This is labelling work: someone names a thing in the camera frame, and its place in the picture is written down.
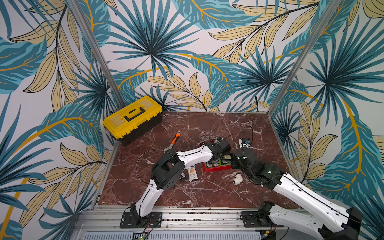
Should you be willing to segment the red storage box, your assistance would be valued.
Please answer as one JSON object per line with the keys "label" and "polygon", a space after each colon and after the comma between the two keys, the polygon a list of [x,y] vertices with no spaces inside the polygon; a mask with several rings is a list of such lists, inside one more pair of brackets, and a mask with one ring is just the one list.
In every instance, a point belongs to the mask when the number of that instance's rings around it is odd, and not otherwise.
{"label": "red storage box", "polygon": [[[203,143],[200,143],[200,146],[204,146],[204,147],[207,147],[205,146],[205,142]],[[206,162],[204,163],[204,172],[206,173],[210,173],[210,172],[218,172],[218,171],[224,171],[224,170],[229,170],[231,168],[231,166],[221,166],[221,161],[230,161],[231,160],[231,156],[230,154],[228,155],[223,155],[221,156],[217,161],[215,162]]]}

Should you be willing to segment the white drycake cookie packet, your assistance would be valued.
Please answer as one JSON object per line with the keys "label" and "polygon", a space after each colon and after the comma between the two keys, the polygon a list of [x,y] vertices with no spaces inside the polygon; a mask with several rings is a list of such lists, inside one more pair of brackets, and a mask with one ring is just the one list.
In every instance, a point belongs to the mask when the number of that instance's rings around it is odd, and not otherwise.
{"label": "white drycake cookie packet", "polygon": [[195,167],[188,168],[189,181],[198,180],[198,174]]}

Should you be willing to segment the black cookie packet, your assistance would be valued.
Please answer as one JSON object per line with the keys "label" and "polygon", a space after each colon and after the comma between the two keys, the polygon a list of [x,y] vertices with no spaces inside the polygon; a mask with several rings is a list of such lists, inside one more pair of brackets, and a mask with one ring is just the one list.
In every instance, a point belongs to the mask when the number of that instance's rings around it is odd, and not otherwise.
{"label": "black cookie packet", "polygon": [[181,173],[181,175],[179,177],[181,183],[184,182],[186,180],[186,178],[187,178],[187,176],[184,173]]}

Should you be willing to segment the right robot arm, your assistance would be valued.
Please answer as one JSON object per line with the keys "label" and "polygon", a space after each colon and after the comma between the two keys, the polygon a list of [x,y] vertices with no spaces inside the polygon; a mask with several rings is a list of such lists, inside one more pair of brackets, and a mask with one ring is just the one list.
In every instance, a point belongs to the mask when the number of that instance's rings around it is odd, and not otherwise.
{"label": "right robot arm", "polygon": [[285,226],[319,240],[356,240],[363,214],[346,209],[313,192],[288,172],[273,163],[262,163],[248,148],[231,154],[231,167],[241,170],[247,179],[290,199],[307,211],[302,214],[272,202],[264,202],[256,212],[242,212],[241,219],[259,226]]}

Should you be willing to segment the white pipe elbow fitting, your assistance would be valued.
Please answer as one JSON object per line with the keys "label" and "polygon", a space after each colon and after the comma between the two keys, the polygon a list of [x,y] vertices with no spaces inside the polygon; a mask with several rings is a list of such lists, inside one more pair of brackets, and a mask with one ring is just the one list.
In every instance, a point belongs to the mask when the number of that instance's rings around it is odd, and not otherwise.
{"label": "white pipe elbow fitting", "polygon": [[243,177],[241,174],[237,174],[234,178],[233,178],[233,183],[235,186],[241,184],[243,182]]}

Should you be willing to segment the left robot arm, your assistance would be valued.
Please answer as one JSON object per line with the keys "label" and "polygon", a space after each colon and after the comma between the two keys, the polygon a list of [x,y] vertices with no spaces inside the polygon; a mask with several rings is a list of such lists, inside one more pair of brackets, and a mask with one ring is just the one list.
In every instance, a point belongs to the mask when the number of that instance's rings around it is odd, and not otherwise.
{"label": "left robot arm", "polygon": [[151,179],[142,197],[132,205],[133,216],[141,219],[149,215],[161,194],[175,186],[185,169],[200,163],[216,161],[221,156],[228,155],[230,151],[230,144],[222,138],[203,143],[200,147],[185,152],[167,150],[154,164]]}

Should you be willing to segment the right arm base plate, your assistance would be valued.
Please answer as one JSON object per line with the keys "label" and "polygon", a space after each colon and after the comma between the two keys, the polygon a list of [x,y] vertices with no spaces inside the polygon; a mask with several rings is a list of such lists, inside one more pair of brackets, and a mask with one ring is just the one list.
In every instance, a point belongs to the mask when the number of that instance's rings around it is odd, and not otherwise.
{"label": "right arm base plate", "polygon": [[241,212],[240,219],[243,221],[245,228],[270,228],[283,227],[272,222],[268,215],[262,212],[244,211]]}

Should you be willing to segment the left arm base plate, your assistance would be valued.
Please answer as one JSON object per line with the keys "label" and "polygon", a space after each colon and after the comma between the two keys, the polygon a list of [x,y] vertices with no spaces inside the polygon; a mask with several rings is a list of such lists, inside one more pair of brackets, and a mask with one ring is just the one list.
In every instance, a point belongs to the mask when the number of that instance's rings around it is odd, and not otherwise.
{"label": "left arm base plate", "polygon": [[139,218],[131,212],[124,212],[120,229],[155,229],[162,225],[162,212],[151,212],[146,217]]}

